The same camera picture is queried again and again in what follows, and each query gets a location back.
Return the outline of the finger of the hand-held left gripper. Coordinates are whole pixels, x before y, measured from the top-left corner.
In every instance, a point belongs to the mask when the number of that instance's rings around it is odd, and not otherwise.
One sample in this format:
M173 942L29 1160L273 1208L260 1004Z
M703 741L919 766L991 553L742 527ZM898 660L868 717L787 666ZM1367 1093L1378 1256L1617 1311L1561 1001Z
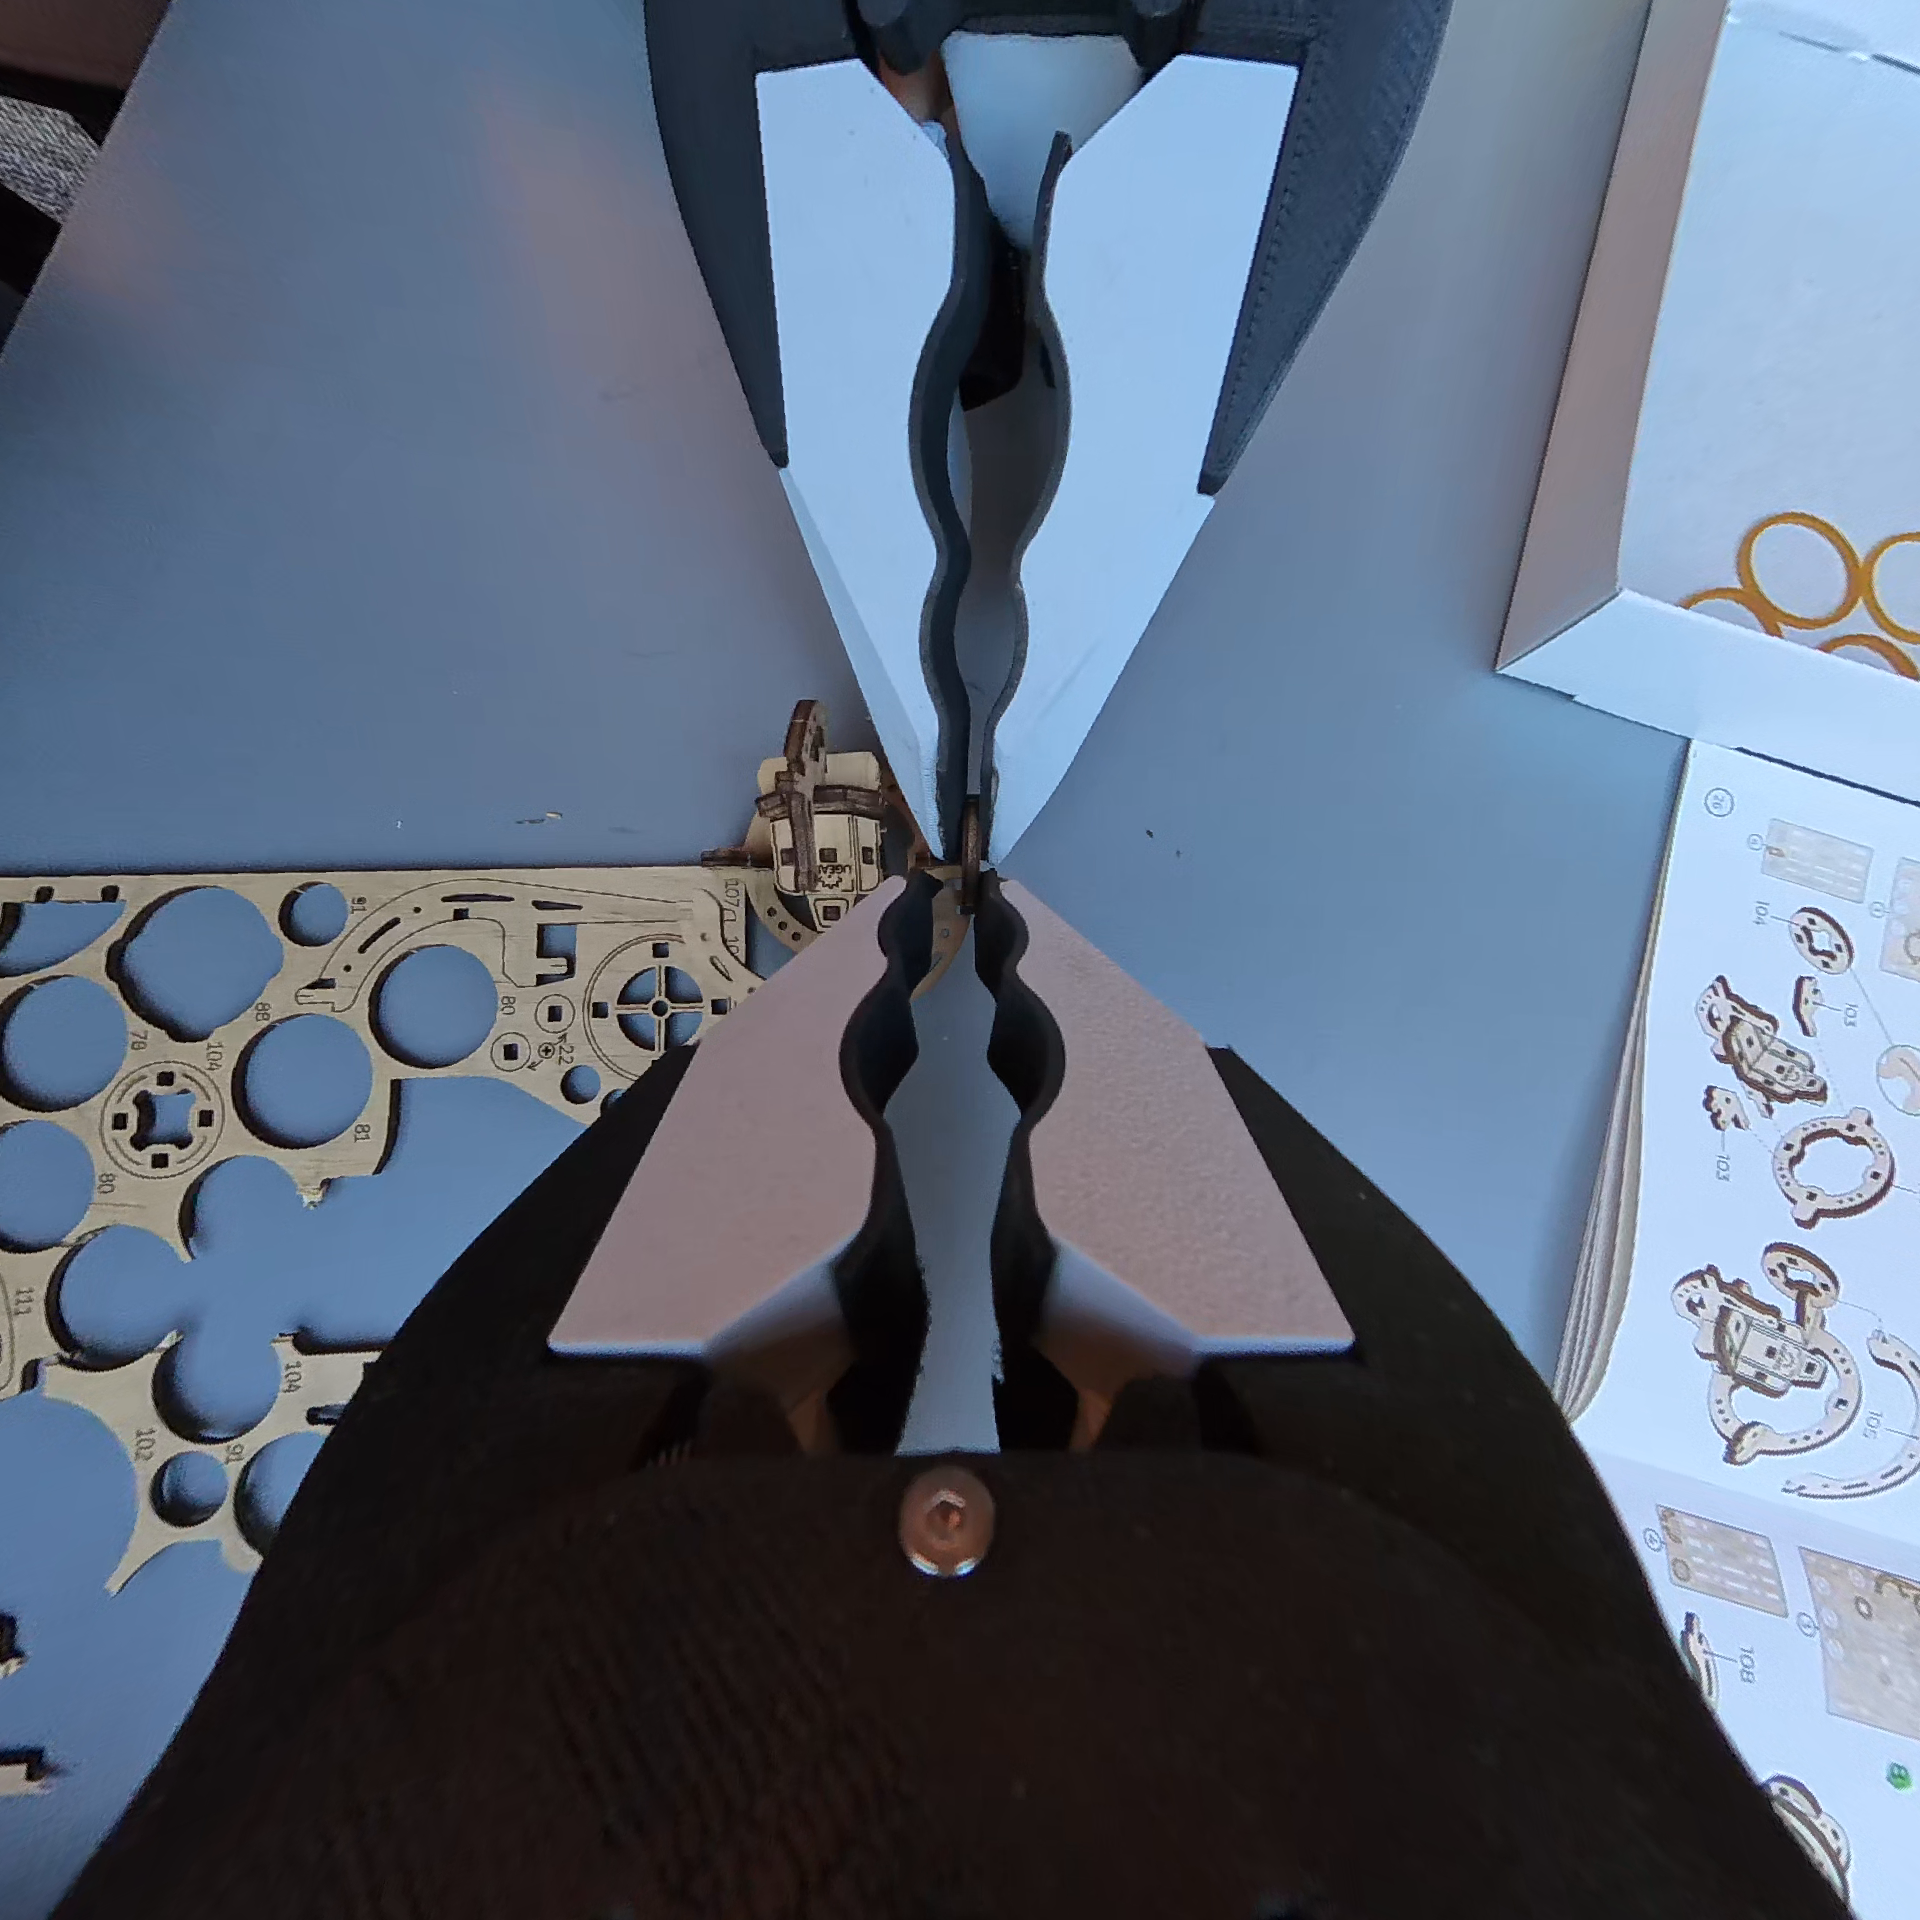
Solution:
M857 58L757 77L782 479L893 774L954 854L970 527L949 429L989 292L985 192Z
M1025 268L1015 390L967 416L959 658L989 856L1065 777L1211 496L1199 489L1299 71L962 54L959 134Z

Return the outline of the wooden robot figure model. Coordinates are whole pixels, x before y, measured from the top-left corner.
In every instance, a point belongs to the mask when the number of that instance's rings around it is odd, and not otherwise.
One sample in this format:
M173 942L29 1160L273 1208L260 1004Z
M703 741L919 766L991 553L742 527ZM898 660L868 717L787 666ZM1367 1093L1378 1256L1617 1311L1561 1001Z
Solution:
M701 865L741 881L747 908L782 949L803 949L882 880L931 858L882 757L829 751L827 706L803 700L782 753L759 766L742 844L703 853Z

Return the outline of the grey woven fabric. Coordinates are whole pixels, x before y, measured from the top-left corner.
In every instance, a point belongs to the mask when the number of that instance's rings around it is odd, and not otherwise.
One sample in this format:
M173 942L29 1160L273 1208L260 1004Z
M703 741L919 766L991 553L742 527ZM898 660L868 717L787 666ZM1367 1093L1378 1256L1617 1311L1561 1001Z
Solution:
M65 221L125 90L3 63L3 183Z

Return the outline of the white cardboard box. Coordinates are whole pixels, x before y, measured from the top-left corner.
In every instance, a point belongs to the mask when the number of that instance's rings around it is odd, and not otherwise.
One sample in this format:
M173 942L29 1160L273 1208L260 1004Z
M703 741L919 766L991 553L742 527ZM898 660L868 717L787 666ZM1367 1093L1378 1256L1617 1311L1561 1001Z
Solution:
M1915 681L1681 607L1811 511L1918 527L1918 7L1653 4L1500 666L1915 794Z

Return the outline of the group of yellow rubber bands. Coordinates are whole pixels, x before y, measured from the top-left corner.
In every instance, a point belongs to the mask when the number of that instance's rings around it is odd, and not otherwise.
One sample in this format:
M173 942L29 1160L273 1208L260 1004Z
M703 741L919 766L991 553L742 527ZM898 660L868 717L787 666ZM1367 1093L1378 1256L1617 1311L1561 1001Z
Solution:
M1811 511L1747 527L1733 575L1681 607L1918 681L1918 532L1859 544Z

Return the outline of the white instruction booklet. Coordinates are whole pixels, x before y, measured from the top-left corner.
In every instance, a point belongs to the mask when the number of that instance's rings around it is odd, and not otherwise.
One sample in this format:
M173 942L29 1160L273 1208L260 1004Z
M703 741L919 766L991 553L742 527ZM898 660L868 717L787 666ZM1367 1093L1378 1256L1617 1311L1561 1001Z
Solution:
M1554 1396L1860 1916L1918 1913L1915 807L1693 745Z

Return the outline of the plywood parts sheet with cutouts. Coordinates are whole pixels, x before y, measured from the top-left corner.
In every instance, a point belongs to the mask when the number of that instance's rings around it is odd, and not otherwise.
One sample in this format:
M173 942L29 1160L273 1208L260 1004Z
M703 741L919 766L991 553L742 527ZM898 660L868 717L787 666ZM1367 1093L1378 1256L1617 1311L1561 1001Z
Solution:
M244 902L274 958L230 1009L185 1028L137 986L129 950L162 910L206 896ZM110 1592L173 1544L215 1544L229 1567L259 1567L243 1513L250 1468L287 1434L335 1424L373 1351L278 1333L268 1412L237 1434L191 1434L161 1398L179 1333L115 1365L81 1356L58 1308L74 1254L132 1229L190 1256L209 1177L239 1158L274 1162L317 1205L330 1186L382 1169L413 1080L482 1074L588 1119L757 983L747 885L695 865L9 877L5 936L43 908L55 933L17 950L5 1017L35 992L82 984L90 1005L107 1008L117 1048L76 1098L5 1074L5 1135L27 1126L61 1140L85 1182L68 1225L5 1246L5 1398L46 1391L82 1408L131 1468L135 1513ZM310 1024L346 1032L369 1065L363 1097L319 1140L270 1130L250 1093L260 1045Z

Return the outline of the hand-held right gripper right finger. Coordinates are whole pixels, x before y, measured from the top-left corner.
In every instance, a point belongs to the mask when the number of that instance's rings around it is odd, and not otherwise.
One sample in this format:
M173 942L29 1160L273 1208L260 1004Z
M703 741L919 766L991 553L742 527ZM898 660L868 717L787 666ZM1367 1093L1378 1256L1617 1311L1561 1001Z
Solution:
M982 874L989 1063L1018 1103L991 1223L1004 1449L1085 1446L1124 1385L1353 1330L1199 1036Z

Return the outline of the curved wooden arc part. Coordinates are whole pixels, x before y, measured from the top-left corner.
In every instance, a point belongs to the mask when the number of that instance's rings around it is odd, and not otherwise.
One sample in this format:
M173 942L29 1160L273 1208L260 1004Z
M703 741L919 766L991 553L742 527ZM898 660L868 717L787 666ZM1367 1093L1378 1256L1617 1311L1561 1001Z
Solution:
M913 998L922 998L941 978L954 958L962 950L979 898L979 880L985 865L988 837L980 823L980 794L970 792L958 828L958 858L947 861L916 834L908 854L910 872L929 872L937 881L931 908L931 959Z

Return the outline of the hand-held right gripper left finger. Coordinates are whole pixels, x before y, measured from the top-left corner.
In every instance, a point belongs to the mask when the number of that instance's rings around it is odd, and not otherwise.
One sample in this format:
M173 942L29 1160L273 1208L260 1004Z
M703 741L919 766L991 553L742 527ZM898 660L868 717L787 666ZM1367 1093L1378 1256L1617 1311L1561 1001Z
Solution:
M885 1108L929 962L931 880L887 880L692 1048L555 1352L700 1360L809 1449L897 1450L929 1297Z

